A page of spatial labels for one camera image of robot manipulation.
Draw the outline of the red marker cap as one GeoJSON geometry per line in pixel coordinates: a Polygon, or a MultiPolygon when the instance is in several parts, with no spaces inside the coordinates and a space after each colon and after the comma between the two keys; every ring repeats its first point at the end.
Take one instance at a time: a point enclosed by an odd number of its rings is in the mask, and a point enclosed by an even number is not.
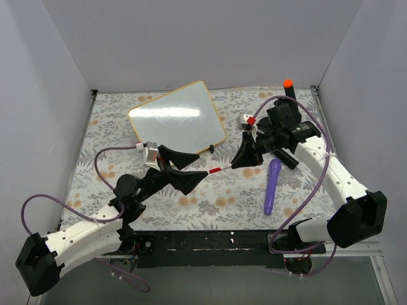
{"type": "Polygon", "coordinates": [[[216,173],[216,172],[220,172],[222,170],[221,167],[216,167],[216,168],[212,168],[209,170],[210,174],[216,173]]]}

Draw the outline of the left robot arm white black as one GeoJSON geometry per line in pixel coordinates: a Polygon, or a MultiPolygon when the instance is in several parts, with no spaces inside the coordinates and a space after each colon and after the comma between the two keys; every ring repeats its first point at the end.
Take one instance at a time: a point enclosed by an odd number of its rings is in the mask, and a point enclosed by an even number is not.
{"type": "Polygon", "coordinates": [[[144,201],[167,185],[187,195],[209,174],[184,171],[198,154],[173,151],[152,142],[138,142],[134,147],[145,151],[149,170],[143,178],[122,175],[109,203],[66,229],[45,236],[30,233],[15,265],[31,296],[44,294],[70,270],[100,255],[138,252],[139,242],[130,225],[145,211],[144,201]]]}

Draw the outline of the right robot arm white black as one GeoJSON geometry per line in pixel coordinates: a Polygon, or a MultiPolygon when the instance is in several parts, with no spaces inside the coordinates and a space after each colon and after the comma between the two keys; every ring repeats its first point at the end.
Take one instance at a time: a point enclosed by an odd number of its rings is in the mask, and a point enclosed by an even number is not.
{"type": "Polygon", "coordinates": [[[287,234],[275,233],[269,242],[270,250],[276,254],[300,253],[325,241],[347,248],[381,233],[387,208],[385,195],[370,191],[352,176],[332,153],[329,136],[321,124],[313,116],[308,121],[302,119],[300,112],[305,107],[295,98],[280,95],[270,100],[274,105],[267,110],[265,119],[257,119],[261,109],[253,115],[240,115],[242,143],[231,167],[260,165],[266,153],[273,153],[291,169],[302,162],[318,181],[300,207],[304,208],[323,187],[336,209],[328,218],[298,222],[287,219],[282,225],[288,228],[287,234]]]}

